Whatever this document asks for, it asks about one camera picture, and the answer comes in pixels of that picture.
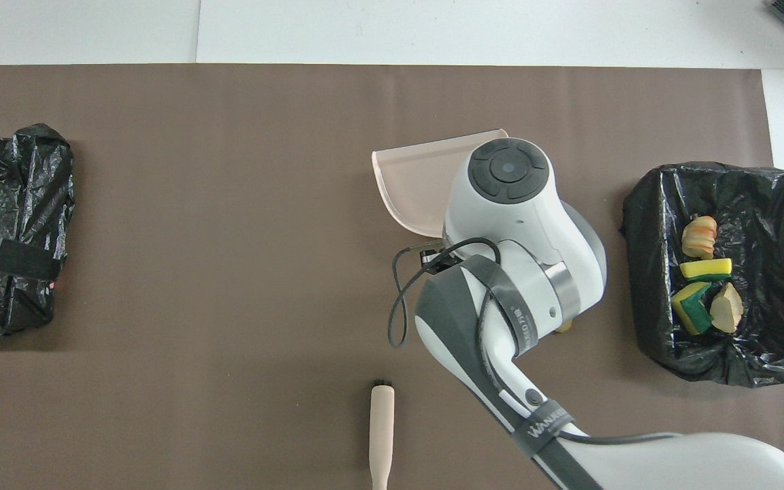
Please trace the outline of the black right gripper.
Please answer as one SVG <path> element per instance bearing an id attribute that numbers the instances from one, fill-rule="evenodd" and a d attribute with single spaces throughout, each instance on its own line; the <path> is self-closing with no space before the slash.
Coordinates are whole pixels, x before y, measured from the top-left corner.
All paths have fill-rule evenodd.
<path id="1" fill-rule="evenodd" d="M 426 249 L 421 251 L 422 268 L 426 271 L 444 271 L 459 263 L 459 257 L 445 249 Z"/>

